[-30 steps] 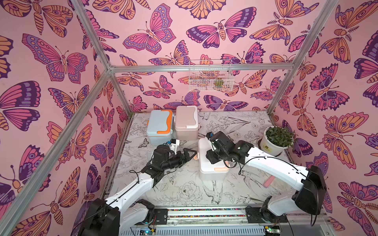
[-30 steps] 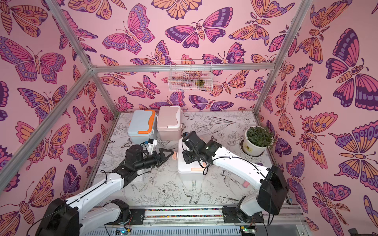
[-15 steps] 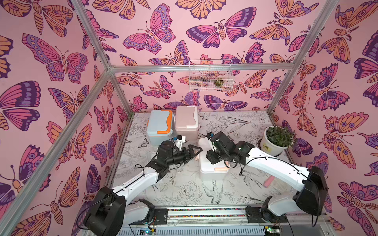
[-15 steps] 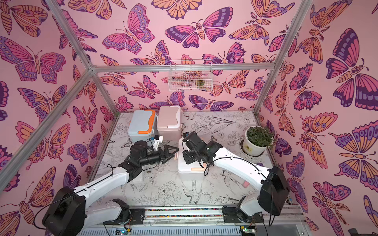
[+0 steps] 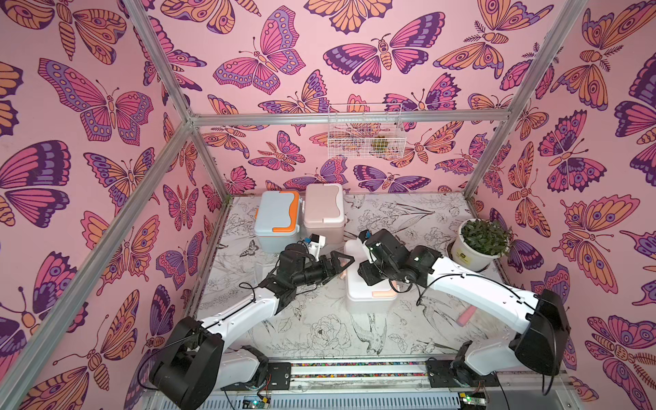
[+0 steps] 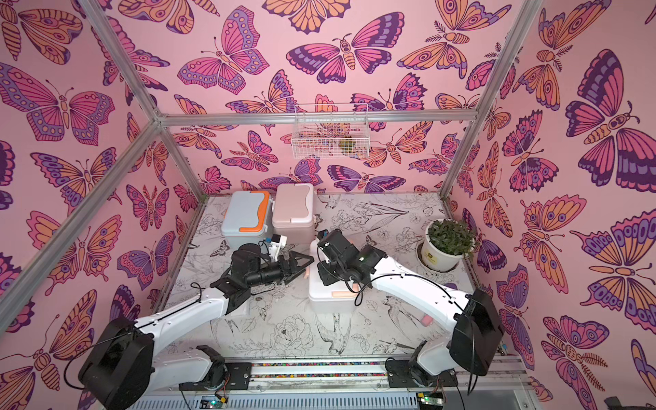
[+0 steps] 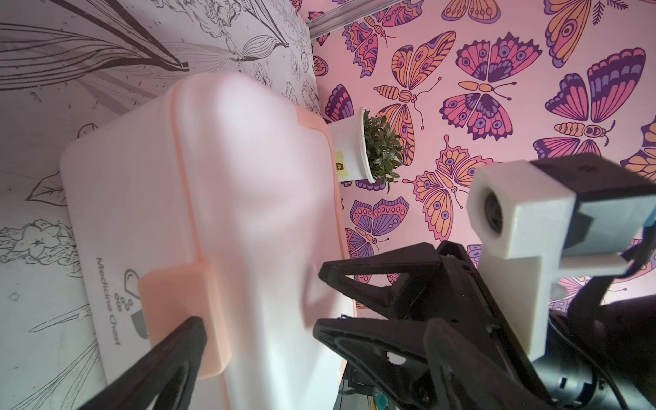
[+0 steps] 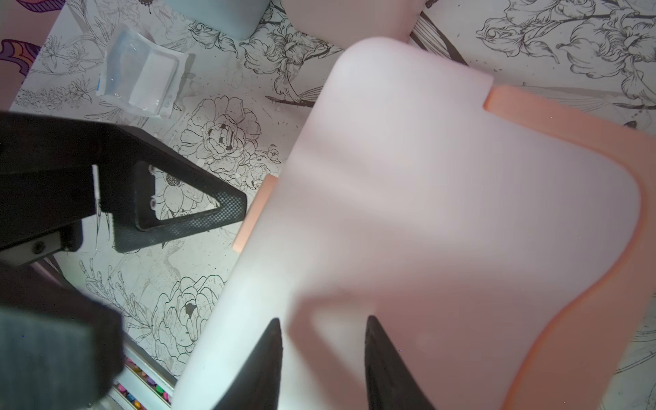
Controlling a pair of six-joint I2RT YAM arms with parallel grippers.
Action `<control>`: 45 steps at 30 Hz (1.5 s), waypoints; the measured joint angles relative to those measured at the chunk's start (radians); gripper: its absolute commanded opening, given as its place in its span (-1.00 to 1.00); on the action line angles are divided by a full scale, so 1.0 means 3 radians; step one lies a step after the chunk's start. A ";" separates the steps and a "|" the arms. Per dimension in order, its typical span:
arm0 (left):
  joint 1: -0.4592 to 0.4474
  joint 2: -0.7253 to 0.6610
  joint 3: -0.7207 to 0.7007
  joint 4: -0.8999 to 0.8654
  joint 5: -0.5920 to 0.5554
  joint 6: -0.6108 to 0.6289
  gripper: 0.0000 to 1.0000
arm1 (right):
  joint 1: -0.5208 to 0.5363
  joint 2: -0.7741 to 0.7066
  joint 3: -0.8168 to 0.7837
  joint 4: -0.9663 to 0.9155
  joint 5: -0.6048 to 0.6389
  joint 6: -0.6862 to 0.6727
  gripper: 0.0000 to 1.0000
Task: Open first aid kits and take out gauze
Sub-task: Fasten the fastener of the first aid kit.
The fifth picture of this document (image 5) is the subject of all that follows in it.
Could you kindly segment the white pink medicine chest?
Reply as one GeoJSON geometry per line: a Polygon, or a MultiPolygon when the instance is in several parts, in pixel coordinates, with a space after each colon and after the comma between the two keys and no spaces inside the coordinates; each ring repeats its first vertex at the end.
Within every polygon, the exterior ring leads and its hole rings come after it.
{"type": "Polygon", "coordinates": [[[388,282],[369,286],[359,275],[358,268],[367,261],[365,250],[359,239],[351,239],[344,244],[344,254],[353,256],[351,264],[343,274],[346,281],[346,309],[352,314],[387,314],[398,294],[388,282]]]}

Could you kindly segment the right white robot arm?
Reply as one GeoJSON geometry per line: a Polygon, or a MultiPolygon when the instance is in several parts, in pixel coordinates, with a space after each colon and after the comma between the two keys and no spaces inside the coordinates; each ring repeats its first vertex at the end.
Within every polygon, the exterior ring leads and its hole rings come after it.
{"type": "Polygon", "coordinates": [[[560,374],[571,327],[557,293],[535,293],[506,285],[424,245],[408,249],[385,229],[362,231],[357,240],[364,254],[358,273],[368,283],[385,281],[441,292],[505,326],[505,333],[496,338],[461,345],[450,364],[461,384],[520,367],[547,379],[560,374]]]}

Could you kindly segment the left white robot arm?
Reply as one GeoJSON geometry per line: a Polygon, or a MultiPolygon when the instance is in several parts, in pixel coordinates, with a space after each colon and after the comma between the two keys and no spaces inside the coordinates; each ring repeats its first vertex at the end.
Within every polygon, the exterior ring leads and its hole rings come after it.
{"type": "Polygon", "coordinates": [[[247,285],[249,297],[227,310],[196,320],[181,319],[161,350],[151,355],[148,387],[160,391],[180,409],[198,409],[216,389],[240,385],[256,390],[271,378],[269,360],[249,345],[232,345],[254,326],[281,313],[297,297],[298,288],[319,287],[345,272],[353,256],[331,251],[323,256],[307,244],[295,243],[259,285],[247,285]]]}

